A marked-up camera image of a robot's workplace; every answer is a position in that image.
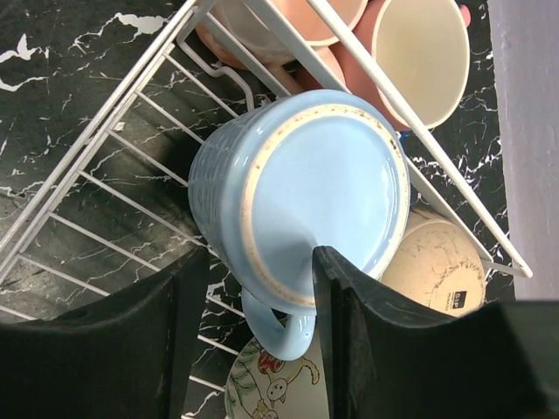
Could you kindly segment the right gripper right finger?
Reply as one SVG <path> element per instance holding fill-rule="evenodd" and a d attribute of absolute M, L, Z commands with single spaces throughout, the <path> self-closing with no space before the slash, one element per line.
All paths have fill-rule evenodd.
<path fill-rule="evenodd" d="M 333 418 L 555 418 L 558 304 L 493 302 L 453 318 L 313 252 Z"/>

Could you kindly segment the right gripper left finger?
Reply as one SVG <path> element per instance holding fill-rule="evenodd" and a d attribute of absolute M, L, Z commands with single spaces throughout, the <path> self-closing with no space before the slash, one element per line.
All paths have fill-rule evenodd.
<path fill-rule="evenodd" d="M 196 248 L 55 319 L 2 325 L 2 417 L 180 417 L 209 264 Z"/>

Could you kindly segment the beige round mug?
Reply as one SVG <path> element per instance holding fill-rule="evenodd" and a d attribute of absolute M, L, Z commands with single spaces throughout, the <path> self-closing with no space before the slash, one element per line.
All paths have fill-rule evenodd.
<path fill-rule="evenodd" d="M 413 209 L 380 282 L 423 306 L 459 317 L 480 308 L 486 275 L 467 235 L 436 213 Z"/>

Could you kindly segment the light blue mug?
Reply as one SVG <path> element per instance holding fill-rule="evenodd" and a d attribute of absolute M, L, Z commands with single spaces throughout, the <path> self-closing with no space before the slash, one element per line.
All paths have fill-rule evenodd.
<path fill-rule="evenodd" d="M 246 321 L 283 361 L 311 344 L 312 257 L 331 246 L 372 278 L 403 237 L 410 179 L 390 123 L 337 90 L 295 94 L 229 120 L 190 167 L 198 229 L 242 287 Z"/>

